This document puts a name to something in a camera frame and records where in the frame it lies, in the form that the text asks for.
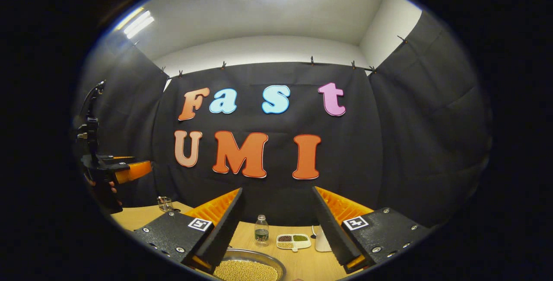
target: metal tray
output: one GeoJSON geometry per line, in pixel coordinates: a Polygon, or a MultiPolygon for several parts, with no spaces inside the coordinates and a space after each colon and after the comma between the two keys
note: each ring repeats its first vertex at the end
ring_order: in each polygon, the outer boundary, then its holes
{"type": "Polygon", "coordinates": [[[284,276],[286,275],[286,268],[278,259],[267,254],[250,251],[248,249],[229,248],[227,249],[227,252],[225,252],[225,255],[221,261],[249,261],[271,266],[278,273],[276,281],[284,279],[284,276]]]}

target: water bottle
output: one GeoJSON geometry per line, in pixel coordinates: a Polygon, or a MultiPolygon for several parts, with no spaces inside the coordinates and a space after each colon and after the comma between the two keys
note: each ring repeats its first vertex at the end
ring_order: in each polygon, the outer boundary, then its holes
{"type": "Polygon", "coordinates": [[[257,222],[255,222],[255,240],[259,246],[267,246],[267,240],[269,240],[269,224],[265,219],[265,215],[257,216],[257,222]]]}

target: fluorescent light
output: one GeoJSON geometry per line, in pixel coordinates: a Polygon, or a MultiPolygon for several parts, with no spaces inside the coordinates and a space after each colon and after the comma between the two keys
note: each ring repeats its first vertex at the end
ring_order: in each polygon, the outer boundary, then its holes
{"type": "Polygon", "coordinates": [[[131,14],[127,15],[117,26],[115,26],[115,30],[119,30],[123,28],[124,25],[126,25],[133,17],[135,17],[138,13],[142,12],[144,8],[139,7],[138,9],[134,10],[131,14]]]}
{"type": "Polygon", "coordinates": [[[127,33],[127,38],[130,39],[130,38],[134,37],[134,35],[136,35],[139,31],[144,29],[144,27],[146,27],[147,25],[150,25],[153,21],[154,21],[153,17],[151,17],[151,16],[148,17],[147,19],[142,21],[142,23],[138,24],[131,31],[129,31],[129,33],[127,33]]]}
{"type": "Polygon", "coordinates": [[[140,15],[137,19],[135,19],[130,25],[125,28],[123,31],[125,35],[128,35],[129,32],[131,32],[134,28],[136,28],[140,23],[142,23],[144,20],[146,20],[150,16],[150,11],[145,11],[140,15]]]}

